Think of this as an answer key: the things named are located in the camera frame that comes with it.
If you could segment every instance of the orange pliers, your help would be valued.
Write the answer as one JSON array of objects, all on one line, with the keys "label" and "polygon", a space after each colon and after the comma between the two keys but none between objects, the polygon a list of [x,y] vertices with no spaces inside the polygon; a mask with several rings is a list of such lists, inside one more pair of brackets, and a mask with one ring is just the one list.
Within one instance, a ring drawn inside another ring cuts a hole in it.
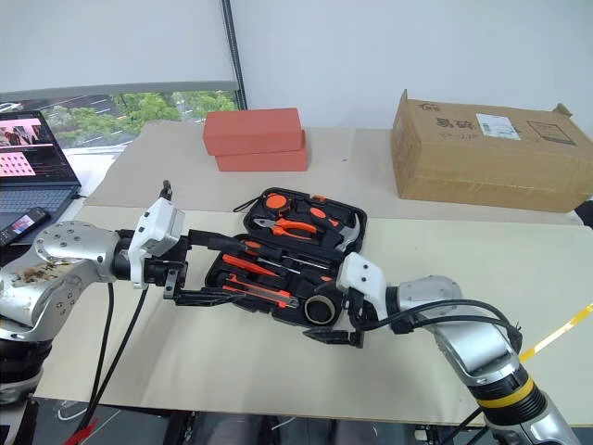
[{"label": "orange pliers", "polygon": [[274,235],[292,236],[293,238],[300,239],[312,239],[309,236],[301,236],[288,232],[291,229],[303,230],[305,232],[309,232],[312,235],[317,234],[317,227],[312,224],[307,224],[306,222],[300,221],[290,221],[284,218],[280,218],[278,220],[266,220],[263,218],[258,218],[254,220],[254,223],[259,227],[268,227]]}]

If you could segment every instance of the beige paper mat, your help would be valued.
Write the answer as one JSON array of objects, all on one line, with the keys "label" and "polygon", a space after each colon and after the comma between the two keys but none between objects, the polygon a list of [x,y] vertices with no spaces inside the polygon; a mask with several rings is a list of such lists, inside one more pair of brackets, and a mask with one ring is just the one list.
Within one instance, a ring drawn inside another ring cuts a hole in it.
[{"label": "beige paper mat", "polygon": [[[142,209],[85,208],[80,218],[135,226]],[[187,212],[186,228],[243,232],[241,216]],[[392,283],[443,274],[468,299],[495,304],[524,329],[524,349],[591,302],[593,233],[586,227],[370,219],[363,254]],[[186,288],[198,288],[216,252],[195,248]],[[107,362],[139,297],[118,282]],[[102,399],[199,411],[283,413],[402,422],[458,423],[475,408],[430,334],[389,331],[365,347],[328,346],[299,327],[234,306],[177,308],[153,288]],[[105,322],[107,287],[77,303],[45,361],[37,395],[86,400]],[[587,320],[526,367],[573,425],[593,425],[589,397],[593,324]]]}]

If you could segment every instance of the smartphone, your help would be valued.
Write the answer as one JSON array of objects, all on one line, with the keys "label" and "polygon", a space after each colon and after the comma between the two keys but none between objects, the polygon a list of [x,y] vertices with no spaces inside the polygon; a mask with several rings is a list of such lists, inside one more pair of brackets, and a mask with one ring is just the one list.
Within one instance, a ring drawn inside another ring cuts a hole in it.
[{"label": "smartphone", "polygon": [[49,213],[41,207],[33,207],[0,231],[0,248],[14,243],[48,218]]}]

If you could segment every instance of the tool kit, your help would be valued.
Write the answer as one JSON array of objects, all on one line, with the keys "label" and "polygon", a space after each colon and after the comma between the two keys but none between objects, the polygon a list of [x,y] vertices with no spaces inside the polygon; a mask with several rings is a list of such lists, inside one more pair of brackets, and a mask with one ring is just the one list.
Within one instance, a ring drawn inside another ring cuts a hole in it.
[{"label": "tool kit", "polygon": [[365,212],[282,188],[269,188],[234,211],[248,206],[247,233],[234,237],[246,249],[224,242],[214,247],[221,254],[206,276],[207,289],[236,292],[235,305],[289,324],[333,325],[343,298],[334,280],[344,257],[362,247]]}]

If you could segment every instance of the hammer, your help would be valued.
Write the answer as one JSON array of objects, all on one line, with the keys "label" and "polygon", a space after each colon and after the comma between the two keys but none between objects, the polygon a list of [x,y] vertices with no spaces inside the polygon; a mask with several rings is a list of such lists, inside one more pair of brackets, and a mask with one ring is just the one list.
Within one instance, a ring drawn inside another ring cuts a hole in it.
[{"label": "hammer", "polygon": [[318,209],[316,207],[309,207],[309,213],[314,218],[314,221],[330,230],[335,230],[338,234],[342,236],[342,242],[338,244],[335,249],[339,250],[340,252],[346,251],[348,245],[355,241],[356,238],[359,236],[360,233],[360,221],[359,215],[354,213],[354,227],[348,227],[347,225],[331,218],[327,213],[323,210]]},{"label": "hammer", "polygon": [[339,231],[339,234],[342,237],[344,237],[344,239],[342,239],[342,242],[340,244],[338,244],[335,247],[335,249],[339,250],[340,252],[346,251],[346,248],[348,247],[348,245],[350,243],[356,241],[356,238],[359,237],[359,233],[360,233],[359,215],[357,215],[355,213],[354,214],[354,227],[348,227],[347,225],[344,225],[342,230]]}]

